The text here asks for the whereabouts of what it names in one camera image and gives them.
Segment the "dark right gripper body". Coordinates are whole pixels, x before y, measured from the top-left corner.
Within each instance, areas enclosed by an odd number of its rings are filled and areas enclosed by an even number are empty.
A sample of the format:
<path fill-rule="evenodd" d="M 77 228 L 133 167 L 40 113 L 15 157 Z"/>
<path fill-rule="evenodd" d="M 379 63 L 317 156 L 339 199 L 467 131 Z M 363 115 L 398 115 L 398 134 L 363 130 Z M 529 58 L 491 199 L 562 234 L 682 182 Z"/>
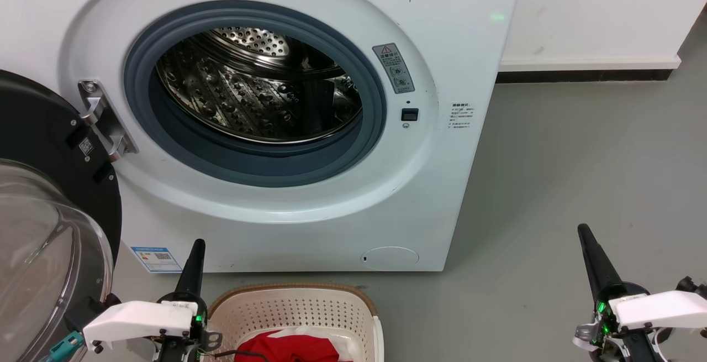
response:
<path fill-rule="evenodd" d="M 578 325 L 575 345 L 588 351 L 592 361 L 669 361 L 662 355 L 657 338 L 661 329 L 646 323 L 637 329 L 619 324 L 609 301 L 624 296 L 647 296 L 644 287 L 632 283 L 591 283 L 593 321 Z"/>

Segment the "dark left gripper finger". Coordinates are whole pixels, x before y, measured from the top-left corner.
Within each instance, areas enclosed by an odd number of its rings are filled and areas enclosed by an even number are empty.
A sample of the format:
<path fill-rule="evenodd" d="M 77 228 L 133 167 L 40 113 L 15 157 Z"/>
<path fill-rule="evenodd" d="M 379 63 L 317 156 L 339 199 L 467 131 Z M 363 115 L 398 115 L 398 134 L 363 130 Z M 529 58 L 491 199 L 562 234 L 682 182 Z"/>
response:
<path fill-rule="evenodd" d="M 197 296 L 201 296 L 202 282 L 204 276 L 205 241 L 196 239 L 191 250 L 191 291 Z"/>
<path fill-rule="evenodd" d="M 199 296 L 199 239 L 192 244 L 188 259 L 182 269 L 176 292 L 189 292 Z"/>

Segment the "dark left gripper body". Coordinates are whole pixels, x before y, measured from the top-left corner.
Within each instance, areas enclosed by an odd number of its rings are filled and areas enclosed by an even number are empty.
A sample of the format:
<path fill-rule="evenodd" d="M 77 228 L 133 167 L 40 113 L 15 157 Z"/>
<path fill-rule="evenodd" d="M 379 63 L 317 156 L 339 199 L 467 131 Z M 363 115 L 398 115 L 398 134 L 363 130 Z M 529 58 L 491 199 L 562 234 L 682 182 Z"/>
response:
<path fill-rule="evenodd" d="M 161 305 L 189 313 L 185 328 L 161 328 L 161 361 L 201 361 L 221 347 L 221 332 L 209 328 L 207 304 L 196 294 L 167 294 Z"/>

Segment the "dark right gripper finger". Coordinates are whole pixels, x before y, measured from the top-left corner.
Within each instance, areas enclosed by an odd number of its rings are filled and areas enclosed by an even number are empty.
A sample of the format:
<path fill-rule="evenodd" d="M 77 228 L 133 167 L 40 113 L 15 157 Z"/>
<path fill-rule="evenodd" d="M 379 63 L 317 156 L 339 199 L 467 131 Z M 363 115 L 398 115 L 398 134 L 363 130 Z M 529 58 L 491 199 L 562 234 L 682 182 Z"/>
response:
<path fill-rule="evenodd" d="M 596 301 L 603 287 L 604 276 L 601 270 L 604 268 L 606 255 L 587 224 L 578 225 L 578 236 L 592 298 Z"/>
<path fill-rule="evenodd" d="M 622 279 L 617 274 L 616 269 L 613 267 L 613 264 L 611 263 L 607 255 L 606 257 L 604 257 L 604 268 L 601 270 L 601 272 L 604 276 L 603 287 L 601 291 L 604 291 L 604 289 L 606 289 L 607 287 L 612 288 L 614 291 L 616 291 L 616 289 L 619 289 L 619 287 L 624 286 Z"/>

